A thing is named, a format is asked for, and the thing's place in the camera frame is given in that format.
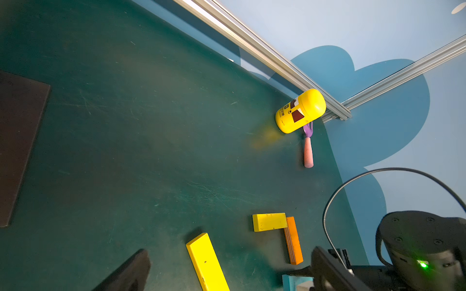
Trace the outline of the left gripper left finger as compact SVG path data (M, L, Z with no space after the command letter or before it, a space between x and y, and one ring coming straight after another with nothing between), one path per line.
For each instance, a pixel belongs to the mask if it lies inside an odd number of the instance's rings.
M94 291L143 291L151 263L146 249L140 249L103 280Z

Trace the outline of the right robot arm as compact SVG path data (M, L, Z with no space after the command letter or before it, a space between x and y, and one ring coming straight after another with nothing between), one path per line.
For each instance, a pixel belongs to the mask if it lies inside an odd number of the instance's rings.
M420 211L392 212L376 231L380 266L353 266L374 291L463 291L466 221Z

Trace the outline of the long yellow block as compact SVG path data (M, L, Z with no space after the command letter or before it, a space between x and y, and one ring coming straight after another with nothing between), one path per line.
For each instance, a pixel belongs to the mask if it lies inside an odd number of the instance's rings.
M229 291L229 286L207 233L186 244L203 291Z

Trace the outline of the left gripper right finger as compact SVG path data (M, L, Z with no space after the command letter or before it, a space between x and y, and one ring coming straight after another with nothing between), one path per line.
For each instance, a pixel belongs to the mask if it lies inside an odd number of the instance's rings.
M311 271L316 291L370 291L360 279L321 247L311 254Z

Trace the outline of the short yellow block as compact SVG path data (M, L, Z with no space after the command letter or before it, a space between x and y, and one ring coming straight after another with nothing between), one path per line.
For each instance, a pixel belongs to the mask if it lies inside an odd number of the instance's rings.
M285 213L262 213L252 216L255 232L285 229L288 227Z

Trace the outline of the teal block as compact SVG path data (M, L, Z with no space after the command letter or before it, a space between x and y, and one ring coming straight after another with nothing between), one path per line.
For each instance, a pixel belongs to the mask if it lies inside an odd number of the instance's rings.
M284 291L313 291L314 278L307 276L282 275Z

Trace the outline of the orange block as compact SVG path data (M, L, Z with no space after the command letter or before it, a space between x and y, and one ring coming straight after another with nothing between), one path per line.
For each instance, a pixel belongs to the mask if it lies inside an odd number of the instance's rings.
M286 218L287 227L284 228L288 256L292 265L303 263L302 248L294 217Z

